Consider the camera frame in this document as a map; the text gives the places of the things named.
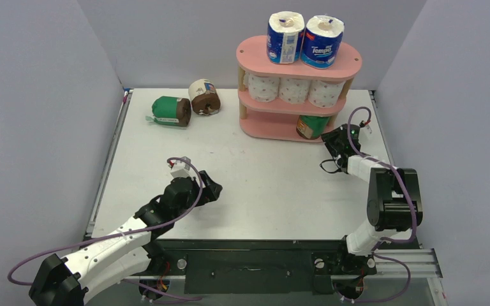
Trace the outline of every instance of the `shelf tier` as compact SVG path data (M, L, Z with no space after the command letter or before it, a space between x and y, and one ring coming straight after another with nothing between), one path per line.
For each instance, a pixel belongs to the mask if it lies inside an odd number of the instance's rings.
M254 75L306 78L341 82L353 78L362 67L359 52L347 43L341 43L335 63L327 69L316 69L298 60L292 64L274 64L266 54L267 36L253 36L244 40L235 51L239 66Z
M280 98L271 102L258 102L251 98L249 91L237 91L239 101L249 110L267 113L288 113L293 115L310 115L318 117L329 117L339 113L346 103L346 98L340 98L333 107L322 108L312 105L308 100L303 104L290 104Z
M266 113L247 110L247 119L239 119L241 129L249 136L266 139L290 140L293 142L322 143L322 139L308 140L296 132L299 115ZM324 133L333 130L333 124Z

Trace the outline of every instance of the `back wall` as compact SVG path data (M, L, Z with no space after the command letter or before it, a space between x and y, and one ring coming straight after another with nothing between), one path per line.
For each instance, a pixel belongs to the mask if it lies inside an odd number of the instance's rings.
M333 15L346 24L343 41L363 56L353 87L376 89L425 0L78 0L117 76L126 87L189 87L209 78L237 87L235 49L265 35L277 11L306 21Z

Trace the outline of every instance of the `dotted paper roll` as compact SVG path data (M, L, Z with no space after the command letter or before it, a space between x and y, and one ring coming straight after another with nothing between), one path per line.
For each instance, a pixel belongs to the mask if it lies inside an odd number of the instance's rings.
M343 90L344 84L344 82L334 84L313 80L309 88L309 102L312 105L323 108L334 106Z
M249 74L249 94L259 102L270 102L277 98L279 78Z
M291 104L302 104L307 99L311 80L298 78L281 78L279 98Z

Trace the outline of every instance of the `tabletop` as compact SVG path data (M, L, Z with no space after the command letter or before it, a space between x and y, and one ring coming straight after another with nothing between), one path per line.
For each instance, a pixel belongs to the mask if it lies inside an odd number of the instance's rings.
M93 237L106 235L161 194L172 176L168 157L188 156L223 186L219 200L195 208L161 238L333 240L366 220L368 185L344 173L328 174L322 144L252 138L239 127L237 89L218 89L221 110L193 113L188 127L147 122L160 96L188 97L187 89L134 89L96 216ZM358 106L375 111L369 92L352 90L335 125ZM358 112L354 123L366 119ZM389 160L375 115L362 151ZM397 238L405 238L400 233Z

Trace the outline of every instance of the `shelf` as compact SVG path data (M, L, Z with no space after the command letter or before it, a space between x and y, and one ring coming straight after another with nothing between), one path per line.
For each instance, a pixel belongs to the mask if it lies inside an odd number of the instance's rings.
M239 101L247 107L248 110L256 110L258 112L267 113L289 113L293 115L310 115L319 117L328 117L339 113L345 106L346 99L337 100L337 104L330 108L321 108L312 105L305 100L303 104L290 104L282 99L276 98L271 102L258 102L251 98L249 91L237 91Z
M267 36L253 36L244 40L235 52L239 66L260 76L306 78L341 82L353 78L362 67L359 52L347 43L341 43L335 63L327 69L316 69L301 60L292 64L274 64L266 54Z
M314 140L302 138L296 132L299 115L247 111L247 119L239 119L241 129L249 136L266 139L290 140L293 142L322 143L319 137ZM327 126L324 133L332 131Z

